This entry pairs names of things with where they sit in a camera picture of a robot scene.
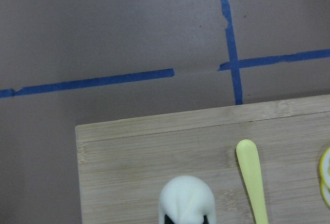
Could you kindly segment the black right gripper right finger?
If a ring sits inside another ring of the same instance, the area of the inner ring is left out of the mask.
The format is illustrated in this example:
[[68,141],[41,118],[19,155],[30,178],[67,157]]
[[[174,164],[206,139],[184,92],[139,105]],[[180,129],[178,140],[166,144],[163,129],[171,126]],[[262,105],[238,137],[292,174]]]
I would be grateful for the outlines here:
[[207,215],[203,216],[203,224],[209,224]]

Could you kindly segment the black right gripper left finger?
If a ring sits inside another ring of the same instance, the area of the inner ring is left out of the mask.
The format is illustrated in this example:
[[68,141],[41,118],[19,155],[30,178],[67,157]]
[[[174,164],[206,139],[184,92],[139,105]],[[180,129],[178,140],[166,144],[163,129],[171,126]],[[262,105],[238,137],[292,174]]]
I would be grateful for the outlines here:
[[164,216],[164,224],[173,224],[173,221],[168,215]]

